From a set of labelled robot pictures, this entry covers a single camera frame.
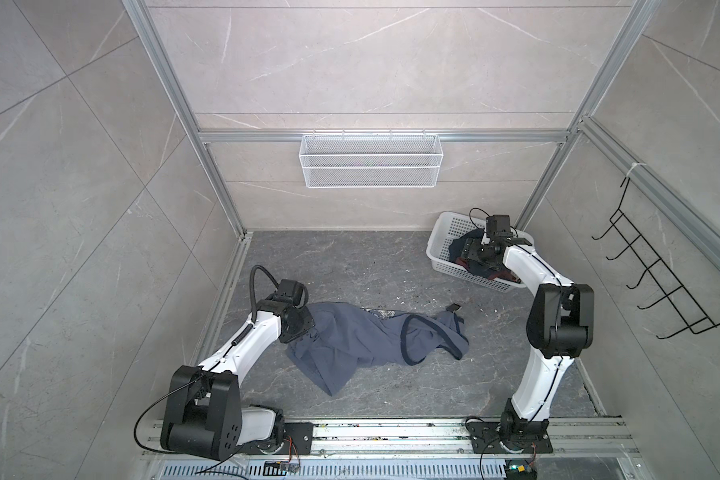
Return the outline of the blue-grey tank top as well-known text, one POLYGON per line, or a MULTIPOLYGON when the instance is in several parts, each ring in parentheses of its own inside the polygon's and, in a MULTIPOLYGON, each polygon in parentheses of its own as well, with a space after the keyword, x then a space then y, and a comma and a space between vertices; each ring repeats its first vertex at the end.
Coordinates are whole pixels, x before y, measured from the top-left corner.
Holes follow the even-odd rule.
POLYGON ((289 343, 286 353, 320 390, 335 396, 361 368, 416 366, 437 349, 463 359, 469 340, 457 309, 452 304, 433 317, 411 312, 384 316, 348 303, 315 303, 307 307, 314 327, 289 343))

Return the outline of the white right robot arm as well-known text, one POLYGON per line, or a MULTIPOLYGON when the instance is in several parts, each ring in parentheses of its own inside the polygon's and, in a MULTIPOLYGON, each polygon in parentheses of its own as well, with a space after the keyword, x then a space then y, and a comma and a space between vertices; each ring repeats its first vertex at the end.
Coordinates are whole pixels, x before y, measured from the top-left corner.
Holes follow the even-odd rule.
POLYGON ((594 291, 557 272, 526 238, 486 241, 472 231, 449 253, 473 275, 512 273, 534 295, 526 322, 529 360, 498 427, 501 447, 520 453, 544 439, 566 370, 593 342, 594 291))

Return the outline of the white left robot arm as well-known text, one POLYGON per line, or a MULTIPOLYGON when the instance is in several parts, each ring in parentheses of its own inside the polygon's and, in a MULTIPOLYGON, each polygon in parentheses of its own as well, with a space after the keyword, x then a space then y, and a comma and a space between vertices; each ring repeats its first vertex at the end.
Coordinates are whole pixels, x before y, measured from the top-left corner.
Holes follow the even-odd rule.
POLYGON ((279 449, 285 439, 282 411, 244 407, 240 386, 272 343, 293 342, 313 326, 305 306, 261 301, 214 354, 174 372, 165 398, 160 447, 169 453, 219 461, 241 447, 279 449))

